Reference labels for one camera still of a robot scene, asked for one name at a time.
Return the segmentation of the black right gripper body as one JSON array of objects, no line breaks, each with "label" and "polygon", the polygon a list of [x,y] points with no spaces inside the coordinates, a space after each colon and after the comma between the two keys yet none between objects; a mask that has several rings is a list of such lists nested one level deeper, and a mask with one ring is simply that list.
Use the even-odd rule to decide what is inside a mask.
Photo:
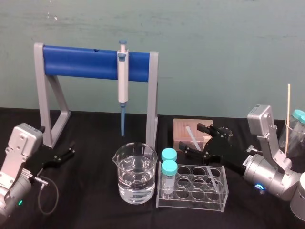
[{"label": "black right gripper body", "polygon": [[203,159],[203,164],[218,163],[243,176],[246,170],[243,163],[249,153],[231,144],[226,132],[218,130],[219,135],[211,137],[203,149],[203,153],[207,155],[207,158]]}]

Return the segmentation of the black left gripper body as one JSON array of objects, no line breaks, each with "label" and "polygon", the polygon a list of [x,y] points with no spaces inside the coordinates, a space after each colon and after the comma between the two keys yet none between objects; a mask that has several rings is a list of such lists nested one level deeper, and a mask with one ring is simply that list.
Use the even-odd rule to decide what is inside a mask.
[{"label": "black left gripper body", "polygon": [[39,173],[50,167],[59,167],[61,157],[48,146],[42,145],[37,152],[29,158],[29,171],[33,176],[38,176]]}]

